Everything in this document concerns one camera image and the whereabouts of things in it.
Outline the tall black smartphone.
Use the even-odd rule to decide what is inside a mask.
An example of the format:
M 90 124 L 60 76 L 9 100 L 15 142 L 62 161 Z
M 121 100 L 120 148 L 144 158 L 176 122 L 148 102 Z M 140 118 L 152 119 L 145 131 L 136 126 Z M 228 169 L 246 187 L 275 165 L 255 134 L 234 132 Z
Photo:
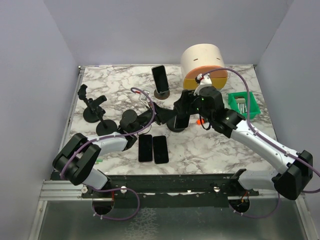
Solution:
M 166 136 L 154 136 L 152 138 L 152 146 L 155 164 L 167 164 L 169 162 L 169 153 Z

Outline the purple smartphone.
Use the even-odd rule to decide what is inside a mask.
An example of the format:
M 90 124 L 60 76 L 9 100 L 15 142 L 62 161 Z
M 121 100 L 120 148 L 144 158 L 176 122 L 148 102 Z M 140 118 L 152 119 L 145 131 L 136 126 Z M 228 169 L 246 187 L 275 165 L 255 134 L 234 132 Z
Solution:
M 153 137 L 150 134 L 140 135 L 138 138 L 138 161 L 140 163 L 153 160 Z

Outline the black phone stand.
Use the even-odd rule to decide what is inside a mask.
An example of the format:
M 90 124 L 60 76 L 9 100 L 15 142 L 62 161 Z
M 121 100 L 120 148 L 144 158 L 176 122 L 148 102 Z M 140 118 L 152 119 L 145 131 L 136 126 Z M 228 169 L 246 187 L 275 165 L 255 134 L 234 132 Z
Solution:
M 93 102 L 92 98 L 87 98 L 87 85 L 82 84 L 77 92 L 78 99 L 83 101 L 86 105 L 86 108 L 83 111 L 83 119 L 87 123 L 97 123 L 99 121 L 97 115 L 94 113 L 91 103 Z
M 101 95 L 97 99 L 91 101 L 89 104 L 93 114 L 96 115 L 97 119 L 99 120 L 99 123 L 96 126 L 96 133 L 98 136 L 110 135 L 118 129 L 117 124 L 113 120 L 104 119 L 104 114 L 106 111 L 100 106 L 100 104 L 106 101 L 106 96 Z
M 180 132 L 184 131 L 185 128 L 175 128 L 175 119 L 176 119 L 176 118 L 173 117 L 172 119 L 170 119 L 170 120 L 166 123 L 167 128 L 168 128 L 170 131 L 174 132 L 174 133 L 180 133 Z

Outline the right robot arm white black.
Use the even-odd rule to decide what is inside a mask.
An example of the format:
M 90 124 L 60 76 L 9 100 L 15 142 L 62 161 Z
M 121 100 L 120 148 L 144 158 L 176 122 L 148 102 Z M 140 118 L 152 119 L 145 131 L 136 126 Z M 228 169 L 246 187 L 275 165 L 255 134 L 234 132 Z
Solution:
M 228 109 L 222 94 L 213 86 L 183 90 L 173 104 L 177 112 L 176 128 L 186 128 L 186 119 L 199 115 L 218 133 L 231 138 L 266 160 L 273 170 L 239 170 L 229 189 L 240 196 L 247 190 L 275 190 L 289 200 L 296 200 L 313 177 L 313 156 L 297 152 L 253 127 L 244 116 Z

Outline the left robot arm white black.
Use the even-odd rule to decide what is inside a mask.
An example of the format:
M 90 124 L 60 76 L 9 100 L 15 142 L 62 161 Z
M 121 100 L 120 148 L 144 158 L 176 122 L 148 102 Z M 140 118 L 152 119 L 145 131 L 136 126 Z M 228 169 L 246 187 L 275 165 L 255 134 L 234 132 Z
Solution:
M 106 197 L 111 190 L 108 177 L 94 168 L 98 157 L 130 149 L 137 140 L 136 134 L 152 123 L 162 125 L 173 119 L 177 111 L 155 104 L 138 115 L 129 109 L 123 112 L 115 132 L 103 136 L 86 137 L 76 133 L 53 160 L 52 166 L 62 179 L 77 186 L 84 184 L 93 188 L 97 196 Z

